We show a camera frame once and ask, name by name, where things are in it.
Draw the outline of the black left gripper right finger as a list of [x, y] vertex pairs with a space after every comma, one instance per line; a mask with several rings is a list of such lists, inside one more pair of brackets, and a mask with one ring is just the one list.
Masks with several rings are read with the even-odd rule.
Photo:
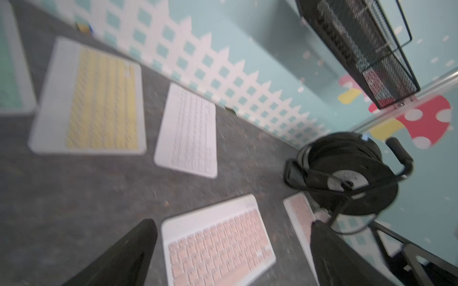
[[321, 286], [392, 286], [322, 221], [311, 225], [311, 254]]

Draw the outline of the pink key keyboard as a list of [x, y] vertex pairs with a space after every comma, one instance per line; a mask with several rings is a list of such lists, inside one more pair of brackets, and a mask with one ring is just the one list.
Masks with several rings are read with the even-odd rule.
[[252, 194], [169, 218], [161, 233], [171, 286], [249, 286], [276, 263]]
[[310, 206], [310, 203], [304, 193], [298, 193], [283, 200], [284, 207], [288, 217], [291, 220], [292, 226], [298, 237], [300, 245], [303, 249], [305, 257], [310, 265], [311, 271], [315, 277], [316, 283], [319, 286], [316, 268], [311, 252], [311, 227], [314, 221], [319, 220], [327, 223], [330, 219], [328, 212], [319, 208], [315, 213]]

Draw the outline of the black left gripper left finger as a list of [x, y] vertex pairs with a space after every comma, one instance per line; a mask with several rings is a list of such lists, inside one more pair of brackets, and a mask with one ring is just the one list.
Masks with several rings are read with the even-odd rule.
[[144, 219], [66, 286], [143, 286], [157, 242], [154, 220]]

